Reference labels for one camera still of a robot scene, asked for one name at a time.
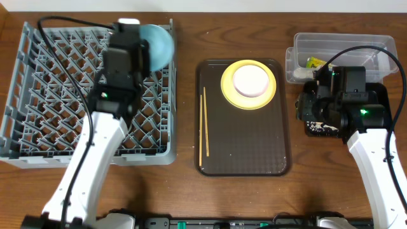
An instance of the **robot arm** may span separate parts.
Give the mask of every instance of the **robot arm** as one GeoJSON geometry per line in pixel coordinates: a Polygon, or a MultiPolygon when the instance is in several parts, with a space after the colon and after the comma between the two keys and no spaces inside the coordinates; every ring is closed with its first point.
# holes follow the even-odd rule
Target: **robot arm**
{"type": "MultiPolygon", "coordinates": [[[[74,218],[81,219],[86,225],[95,223],[100,189],[106,178],[114,152],[128,132],[123,118],[118,120],[112,114],[101,112],[93,112],[92,118],[93,129],[95,130],[93,143],[72,189],[71,204],[67,210],[66,221],[68,223],[72,222],[74,218]]],[[[51,220],[61,220],[62,202],[65,199],[72,175],[84,153],[88,135],[89,123],[85,118],[81,137],[71,162],[57,190],[43,209],[43,214],[48,213],[48,218],[51,220]]]]}
{"type": "MultiPolygon", "coordinates": [[[[338,129],[337,137],[348,145],[362,175],[375,228],[407,228],[407,215],[386,161],[385,141],[392,120],[385,87],[366,83],[364,67],[333,67],[323,76],[316,76],[315,81],[305,83],[296,107],[298,119],[338,129]]],[[[389,149],[397,181],[406,196],[407,180],[394,134],[389,149]]],[[[341,218],[319,219],[318,226],[354,228],[341,218]]]]}
{"type": "MultiPolygon", "coordinates": [[[[407,228],[407,215],[385,161],[386,136],[386,129],[367,129],[366,133],[357,131],[347,144],[361,172],[375,228],[407,228]]],[[[407,180],[397,155],[394,134],[390,141],[390,153],[397,180],[406,195],[407,180]]]]}

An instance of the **gray dish rack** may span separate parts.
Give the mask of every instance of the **gray dish rack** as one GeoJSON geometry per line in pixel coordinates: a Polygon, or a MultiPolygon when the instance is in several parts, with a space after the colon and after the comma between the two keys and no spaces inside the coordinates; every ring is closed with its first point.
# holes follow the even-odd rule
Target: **gray dish rack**
{"type": "MultiPolygon", "coordinates": [[[[175,39],[172,19],[161,25],[175,39]]],[[[86,96],[103,68],[110,31],[45,29],[54,50],[86,96]]],[[[176,56],[144,80],[142,105],[112,164],[167,165],[176,158],[176,56]]],[[[57,67],[39,31],[24,24],[0,128],[0,160],[23,169],[66,167],[79,141],[81,99],[57,67]]]]}

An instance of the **clear plastic container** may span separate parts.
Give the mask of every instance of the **clear plastic container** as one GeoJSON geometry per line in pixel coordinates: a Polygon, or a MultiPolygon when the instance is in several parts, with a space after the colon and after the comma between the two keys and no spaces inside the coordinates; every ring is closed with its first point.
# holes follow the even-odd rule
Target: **clear plastic container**
{"type": "MultiPolygon", "coordinates": [[[[286,51],[286,79],[289,83],[304,83],[312,79],[315,69],[306,68],[307,60],[315,57],[328,61],[347,48],[373,45],[384,48],[397,57],[396,44],[391,36],[363,34],[323,34],[301,32],[294,36],[294,47],[286,51]]],[[[364,66],[367,82],[381,82],[398,72],[398,67],[385,53],[373,49],[344,53],[333,61],[336,66],[364,66]]]]}

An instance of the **wooden table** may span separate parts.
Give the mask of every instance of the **wooden table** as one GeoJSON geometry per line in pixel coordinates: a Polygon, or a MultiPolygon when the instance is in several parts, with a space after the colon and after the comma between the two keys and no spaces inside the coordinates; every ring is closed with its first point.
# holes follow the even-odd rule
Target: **wooden table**
{"type": "MultiPolygon", "coordinates": [[[[0,112],[3,113],[24,21],[35,25],[49,13],[10,13],[0,37],[0,112]]],[[[295,119],[301,85],[286,83],[293,166],[284,177],[205,177],[194,166],[195,68],[211,58],[274,58],[284,68],[286,49],[297,32],[386,34],[396,40],[407,68],[407,15],[327,13],[55,13],[108,24],[119,17],[166,24],[177,31],[177,159],[171,165],[111,166],[98,214],[127,207],[140,216],[186,218],[270,218],[285,211],[303,215],[338,211],[348,218],[370,218],[361,175],[339,139],[307,137],[295,119]]],[[[52,27],[78,26],[48,22],[52,27]]],[[[401,96],[400,75],[386,77],[392,111],[401,96]]],[[[396,126],[397,147],[407,165],[407,111],[396,126]]],[[[26,214],[39,216],[64,169],[18,169],[0,163],[0,228],[19,228],[26,214]]]]}

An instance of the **yellow plate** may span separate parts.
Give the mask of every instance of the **yellow plate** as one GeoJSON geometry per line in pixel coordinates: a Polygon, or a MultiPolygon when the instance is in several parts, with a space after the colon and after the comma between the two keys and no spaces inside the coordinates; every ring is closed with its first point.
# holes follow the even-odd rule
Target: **yellow plate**
{"type": "Polygon", "coordinates": [[[267,105],[274,97],[276,91],[277,84],[275,82],[275,77],[272,71],[265,66],[264,64],[255,61],[255,60],[240,60],[231,64],[222,75],[221,79],[221,88],[224,97],[234,106],[240,109],[259,109],[263,106],[267,105]],[[266,92],[258,97],[246,97],[241,95],[236,88],[233,86],[233,75],[235,74],[236,70],[240,67],[246,65],[254,65],[262,68],[269,79],[268,88],[266,92]]]}

